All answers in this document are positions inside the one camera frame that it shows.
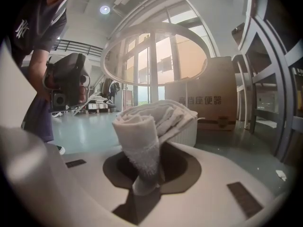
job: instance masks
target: camera lens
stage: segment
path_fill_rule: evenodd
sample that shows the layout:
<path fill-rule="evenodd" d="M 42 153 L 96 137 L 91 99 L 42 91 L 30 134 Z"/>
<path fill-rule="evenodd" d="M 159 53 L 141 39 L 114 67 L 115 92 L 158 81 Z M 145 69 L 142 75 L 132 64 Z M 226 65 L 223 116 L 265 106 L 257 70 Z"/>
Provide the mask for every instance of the camera lens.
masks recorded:
<path fill-rule="evenodd" d="M 80 83 L 85 83 L 86 82 L 86 77 L 81 75 L 80 76 Z"/>
<path fill-rule="evenodd" d="M 57 100 L 56 100 L 57 104 L 61 105 L 63 102 L 64 102 L 64 99 L 63 97 L 58 97 Z"/>

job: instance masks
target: ceiling light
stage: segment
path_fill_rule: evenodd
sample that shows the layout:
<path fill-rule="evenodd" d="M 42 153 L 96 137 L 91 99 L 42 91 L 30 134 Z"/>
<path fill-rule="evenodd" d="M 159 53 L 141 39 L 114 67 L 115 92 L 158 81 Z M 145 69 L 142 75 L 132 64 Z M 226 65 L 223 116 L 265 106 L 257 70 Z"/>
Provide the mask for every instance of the ceiling light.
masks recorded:
<path fill-rule="evenodd" d="M 100 13 L 108 14 L 109 12 L 110 12 L 109 6 L 104 5 L 104 6 L 100 7 Z"/>

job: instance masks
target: black t-shirt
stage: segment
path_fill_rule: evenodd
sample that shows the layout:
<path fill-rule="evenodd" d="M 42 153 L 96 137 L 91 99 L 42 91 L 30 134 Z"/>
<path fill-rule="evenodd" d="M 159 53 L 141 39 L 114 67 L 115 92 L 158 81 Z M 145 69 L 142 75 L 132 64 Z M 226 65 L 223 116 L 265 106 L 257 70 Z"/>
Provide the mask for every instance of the black t-shirt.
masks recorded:
<path fill-rule="evenodd" d="M 66 24 L 66 12 L 52 24 L 55 14 L 63 0 L 47 5 L 46 0 L 25 0 L 12 23 L 8 37 L 12 57 L 18 66 L 26 55 L 40 49 L 50 52 L 53 44 Z"/>

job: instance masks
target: cardboard box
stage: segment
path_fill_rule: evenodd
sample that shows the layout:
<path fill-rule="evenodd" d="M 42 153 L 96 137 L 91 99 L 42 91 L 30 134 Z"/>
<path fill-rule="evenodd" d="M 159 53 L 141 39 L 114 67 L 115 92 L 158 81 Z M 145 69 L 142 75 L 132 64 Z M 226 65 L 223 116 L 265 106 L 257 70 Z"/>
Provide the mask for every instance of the cardboard box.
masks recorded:
<path fill-rule="evenodd" d="M 165 99 L 186 104 L 185 83 L 165 86 Z M 187 83 L 188 108 L 198 112 L 198 128 L 231 131 L 236 124 L 237 86 L 231 57 L 209 58 L 204 73 Z"/>

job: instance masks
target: rolled towel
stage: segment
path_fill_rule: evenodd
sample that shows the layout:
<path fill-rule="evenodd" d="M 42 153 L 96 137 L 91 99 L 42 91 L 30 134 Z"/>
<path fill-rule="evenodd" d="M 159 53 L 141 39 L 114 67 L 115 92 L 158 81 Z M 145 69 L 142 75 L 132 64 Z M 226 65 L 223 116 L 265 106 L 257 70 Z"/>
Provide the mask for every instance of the rolled towel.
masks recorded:
<path fill-rule="evenodd" d="M 136 195 L 147 195 L 158 186 L 160 146 L 196 118 L 182 104 L 171 100 L 129 108 L 113 121 L 122 150 L 138 169 L 133 184 Z"/>

